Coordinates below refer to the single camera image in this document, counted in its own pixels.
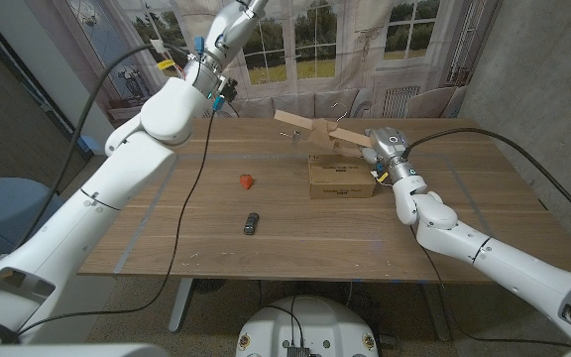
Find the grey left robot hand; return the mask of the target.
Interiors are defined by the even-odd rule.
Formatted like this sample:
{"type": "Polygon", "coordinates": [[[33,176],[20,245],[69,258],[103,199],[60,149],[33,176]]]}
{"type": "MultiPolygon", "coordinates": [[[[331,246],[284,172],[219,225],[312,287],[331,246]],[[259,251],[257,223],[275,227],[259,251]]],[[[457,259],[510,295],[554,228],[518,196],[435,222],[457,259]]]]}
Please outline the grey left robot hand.
{"type": "Polygon", "coordinates": [[[214,18],[205,39],[205,52],[227,66],[252,36],[265,16],[268,0],[233,1],[214,18]]]}

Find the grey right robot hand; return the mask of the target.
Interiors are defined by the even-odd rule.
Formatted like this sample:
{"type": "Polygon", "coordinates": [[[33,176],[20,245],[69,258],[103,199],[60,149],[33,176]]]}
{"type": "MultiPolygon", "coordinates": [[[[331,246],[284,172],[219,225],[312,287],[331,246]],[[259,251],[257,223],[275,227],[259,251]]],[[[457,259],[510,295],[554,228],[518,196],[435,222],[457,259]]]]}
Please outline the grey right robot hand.
{"type": "Polygon", "coordinates": [[[407,148],[403,134],[394,128],[368,128],[365,135],[370,141],[369,147],[362,147],[361,153],[369,164],[393,165],[407,148]]]}

